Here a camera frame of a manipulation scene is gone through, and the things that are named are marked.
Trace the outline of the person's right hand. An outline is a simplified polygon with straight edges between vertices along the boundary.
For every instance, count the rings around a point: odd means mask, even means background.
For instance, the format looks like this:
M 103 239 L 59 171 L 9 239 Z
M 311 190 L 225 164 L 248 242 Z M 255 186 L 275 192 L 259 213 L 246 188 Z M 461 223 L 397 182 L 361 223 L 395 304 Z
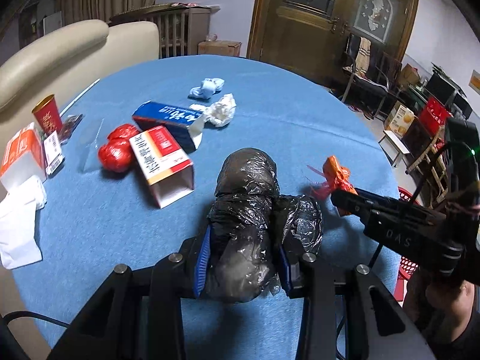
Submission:
M 407 284 L 403 301 L 405 314 L 419 323 L 429 311 L 439 316 L 439 322 L 427 323 L 433 335 L 443 343 L 451 343 L 466 330 L 472 314 L 475 285 L 464 280 L 458 287 L 434 283 L 431 275 L 418 267 Z

